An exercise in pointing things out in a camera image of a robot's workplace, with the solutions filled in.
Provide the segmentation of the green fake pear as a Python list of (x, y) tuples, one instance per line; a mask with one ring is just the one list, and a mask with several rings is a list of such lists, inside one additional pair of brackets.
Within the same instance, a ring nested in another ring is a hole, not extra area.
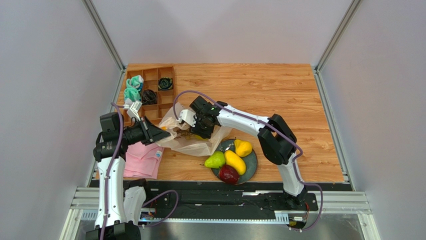
[(204, 161), (202, 166), (210, 169), (220, 169), (225, 164), (226, 159), (224, 153), (222, 151), (215, 151)]

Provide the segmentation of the yellow fake pear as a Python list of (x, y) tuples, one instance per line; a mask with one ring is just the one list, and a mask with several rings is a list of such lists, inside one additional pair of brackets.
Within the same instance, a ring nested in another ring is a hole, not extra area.
[(244, 158), (248, 156), (253, 151), (253, 146), (250, 142), (240, 139), (234, 140), (235, 153)]

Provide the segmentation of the red fake apple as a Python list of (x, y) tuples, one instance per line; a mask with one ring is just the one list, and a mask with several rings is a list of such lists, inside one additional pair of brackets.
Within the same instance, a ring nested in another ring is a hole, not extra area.
[(240, 175), (230, 165), (223, 165), (219, 170), (219, 179), (226, 184), (236, 185), (239, 181)]

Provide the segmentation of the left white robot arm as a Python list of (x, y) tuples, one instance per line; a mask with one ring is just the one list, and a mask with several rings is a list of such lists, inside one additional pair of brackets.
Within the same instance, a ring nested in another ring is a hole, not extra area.
[(85, 234), (87, 240), (139, 240), (137, 218), (146, 200), (142, 182), (124, 188), (126, 152), (130, 145), (154, 144), (170, 133), (152, 124), (146, 117), (124, 127), (119, 111), (100, 116), (99, 133), (93, 156), (99, 172), (99, 202), (94, 229)]

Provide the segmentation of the banana print plastic bag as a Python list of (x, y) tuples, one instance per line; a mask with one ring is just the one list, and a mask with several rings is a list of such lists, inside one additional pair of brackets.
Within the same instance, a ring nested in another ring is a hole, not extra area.
[(212, 155), (220, 143), (231, 133), (229, 127), (215, 126), (211, 138), (203, 139), (190, 133), (190, 125), (187, 123), (178, 123), (173, 109), (168, 110), (158, 127), (170, 133), (169, 137), (156, 143), (158, 146), (195, 157)]

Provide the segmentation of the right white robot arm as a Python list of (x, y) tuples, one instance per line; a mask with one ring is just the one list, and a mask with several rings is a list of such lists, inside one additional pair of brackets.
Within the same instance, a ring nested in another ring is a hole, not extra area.
[(189, 106), (195, 115), (191, 131), (210, 138), (214, 127), (229, 127), (256, 137), (264, 156), (277, 165), (286, 194), (301, 198), (307, 190), (300, 176), (297, 138), (282, 116), (253, 115), (238, 110), (225, 102), (211, 103), (198, 96)]

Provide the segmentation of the yellow fake mango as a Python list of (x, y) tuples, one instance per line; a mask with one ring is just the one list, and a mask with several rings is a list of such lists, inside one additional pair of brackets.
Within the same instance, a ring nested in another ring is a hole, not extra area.
[(226, 164), (233, 167), (240, 176), (246, 173), (247, 171), (246, 163), (235, 152), (231, 150), (226, 150), (224, 152), (224, 157), (225, 157)]

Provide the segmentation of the fake longan bunch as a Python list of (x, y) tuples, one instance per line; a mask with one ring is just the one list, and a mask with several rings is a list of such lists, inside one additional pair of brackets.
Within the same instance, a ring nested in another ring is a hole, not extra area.
[(189, 130), (178, 130), (176, 132), (176, 139), (180, 139), (180, 138), (185, 138), (186, 140), (191, 140), (191, 139), (197, 139), (197, 140), (204, 140), (204, 138), (202, 138), (201, 136), (191, 133)]

